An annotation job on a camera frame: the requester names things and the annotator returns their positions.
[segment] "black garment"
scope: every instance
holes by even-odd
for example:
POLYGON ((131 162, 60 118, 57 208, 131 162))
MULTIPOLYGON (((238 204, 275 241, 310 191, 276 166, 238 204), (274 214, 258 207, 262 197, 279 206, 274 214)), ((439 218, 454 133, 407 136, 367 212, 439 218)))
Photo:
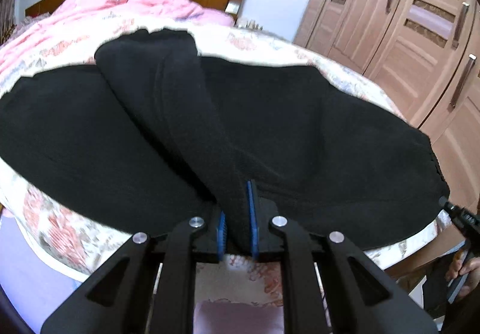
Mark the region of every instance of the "black garment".
POLYGON ((170 30, 121 36, 95 59, 15 84, 0 156, 102 223, 164 233, 216 200, 249 250, 253 178, 281 214, 367 249, 417 233, 449 195, 426 135, 314 67, 198 57, 170 30))
POLYGON ((437 258, 426 272, 427 280, 422 285, 423 309, 432 319, 445 315, 447 307, 447 285, 445 273, 452 263, 455 253, 437 258))
POLYGON ((474 334, 480 332, 480 286, 468 296, 447 304, 442 334, 474 334))

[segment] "bed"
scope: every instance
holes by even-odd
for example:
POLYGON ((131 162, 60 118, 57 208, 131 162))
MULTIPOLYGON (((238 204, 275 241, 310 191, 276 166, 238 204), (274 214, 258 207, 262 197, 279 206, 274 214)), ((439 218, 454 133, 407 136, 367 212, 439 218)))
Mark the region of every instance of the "bed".
MULTIPOLYGON (((140 11, 135 11, 133 6, 128 7, 130 1, 133 0, 102 0, 101 9, 93 10, 82 6, 82 2, 91 0, 66 0, 52 17, 35 24, 37 28, 29 30, 24 39, 13 41, 14 48, 8 53, 0 50, 0 96, 9 91, 21 76, 31 77, 63 65, 94 64, 93 55, 98 46, 122 33, 134 32, 138 28, 153 31, 167 26, 187 29, 202 55, 265 65, 313 65, 337 88, 401 117, 387 95, 360 74, 275 37, 217 25, 215 21, 209 21, 209 16, 205 17, 204 7, 236 18, 242 0, 192 0, 198 2, 200 8, 182 1, 179 7, 170 11, 162 6, 161 10, 153 12, 143 6, 140 11), (52 31, 59 27, 63 33, 52 31)), ((163 5, 171 4, 171 1, 162 2, 163 5)), ((2 160, 0 202, 13 214, 22 237, 35 255, 45 265, 75 281, 84 281, 130 237, 70 211, 23 179, 2 160)), ((433 240, 448 225, 447 219, 441 213, 417 235, 366 253, 385 269, 433 240)), ((283 305, 281 284, 278 264, 257 264, 245 257, 229 255, 220 265, 198 265, 195 298, 197 306, 205 309, 209 309, 206 302, 273 308, 275 312, 272 313, 277 319, 283 305)), ((8 296, 19 298, 14 294, 8 296)), ((31 326, 38 327, 39 322, 31 326)), ((265 328, 263 332, 273 333, 275 330, 277 327, 265 328)))
POLYGON ((25 9, 26 17, 37 17, 45 13, 53 13, 65 0, 40 0, 25 9))

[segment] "wooden wardrobe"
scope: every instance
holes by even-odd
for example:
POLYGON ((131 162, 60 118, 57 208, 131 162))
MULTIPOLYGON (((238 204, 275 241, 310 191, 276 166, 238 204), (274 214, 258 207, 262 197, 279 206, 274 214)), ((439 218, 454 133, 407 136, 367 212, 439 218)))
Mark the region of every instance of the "wooden wardrobe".
MULTIPOLYGON (((452 202, 473 212, 480 197, 478 10, 475 0, 310 0, 294 40, 377 83, 429 135, 452 202)), ((423 263, 461 236, 450 229, 440 238, 421 250, 423 263)))
POLYGON ((364 74, 420 126, 469 39, 475 0, 310 0, 294 42, 364 74))

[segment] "black handle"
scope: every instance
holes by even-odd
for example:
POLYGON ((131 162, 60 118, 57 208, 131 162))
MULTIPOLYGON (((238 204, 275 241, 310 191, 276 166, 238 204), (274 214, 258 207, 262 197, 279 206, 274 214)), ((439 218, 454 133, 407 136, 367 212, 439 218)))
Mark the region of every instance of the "black handle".
POLYGON ((455 109, 455 107, 457 106, 457 102, 458 102, 458 99, 460 98, 460 94, 462 93, 463 86, 465 86, 465 83, 476 61, 477 61, 477 57, 473 54, 470 54, 469 60, 462 72, 462 76, 460 77, 457 87, 455 88, 455 91, 453 93, 452 100, 450 100, 450 107, 452 109, 455 109))
POLYGON ((465 25, 465 20, 467 13, 469 12, 470 4, 463 2, 462 9, 460 10, 460 15, 458 17, 457 27, 455 28, 455 33, 453 35, 452 47, 458 48, 460 45, 460 36, 462 35, 463 26, 465 25))
MULTIPOLYGON (((468 251, 468 253, 465 255, 465 259, 462 262, 462 267, 464 264, 466 264, 469 260, 475 257, 475 254, 472 249, 468 251)), ((465 284, 465 281, 467 280, 469 273, 464 274, 463 276, 458 276, 457 278, 451 280, 448 283, 448 289, 447 289, 447 301, 452 304, 455 299, 457 298, 458 293, 460 292, 460 289, 462 289, 462 286, 465 284)))

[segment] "black metal bracket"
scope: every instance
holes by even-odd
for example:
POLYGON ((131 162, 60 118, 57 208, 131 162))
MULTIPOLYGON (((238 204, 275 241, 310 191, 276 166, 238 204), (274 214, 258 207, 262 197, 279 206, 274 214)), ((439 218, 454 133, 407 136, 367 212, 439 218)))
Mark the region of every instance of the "black metal bracket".
MULTIPOLYGON (((437 332, 429 316, 344 235, 308 233, 280 216, 275 203, 258 198, 254 183, 250 187, 256 259, 282 266, 285 333, 437 332)), ((47 319, 41 333, 191 334, 196 263, 218 262, 225 246, 235 250, 231 241, 219 243, 222 216, 215 208, 208 224, 193 218, 163 236, 136 233, 47 319)))

